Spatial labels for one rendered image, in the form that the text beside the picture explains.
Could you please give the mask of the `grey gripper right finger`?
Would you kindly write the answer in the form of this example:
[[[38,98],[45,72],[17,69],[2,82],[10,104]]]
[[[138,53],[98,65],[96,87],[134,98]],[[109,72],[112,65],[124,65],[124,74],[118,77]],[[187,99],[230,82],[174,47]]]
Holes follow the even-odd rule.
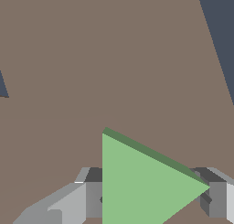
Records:
[[[215,167],[196,167],[191,171],[209,185],[209,189],[196,198],[210,218],[226,218],[234,224],[234,179]]]

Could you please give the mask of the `green triangular block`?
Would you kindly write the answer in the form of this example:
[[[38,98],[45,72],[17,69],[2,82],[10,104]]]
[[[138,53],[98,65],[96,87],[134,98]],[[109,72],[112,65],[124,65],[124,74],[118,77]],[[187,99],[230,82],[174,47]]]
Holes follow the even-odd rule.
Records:
[[[102,224],[163,224],[208,189],[187,166],[103,130]]]

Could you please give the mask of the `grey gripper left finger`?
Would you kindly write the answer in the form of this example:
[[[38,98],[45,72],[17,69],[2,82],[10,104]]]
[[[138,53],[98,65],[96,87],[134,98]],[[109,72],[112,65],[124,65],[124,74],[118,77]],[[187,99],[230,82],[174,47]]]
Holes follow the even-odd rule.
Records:
[[[13,224],[83,224],[102,217],[102,169],[82,167],[76,180],[26,208]]]

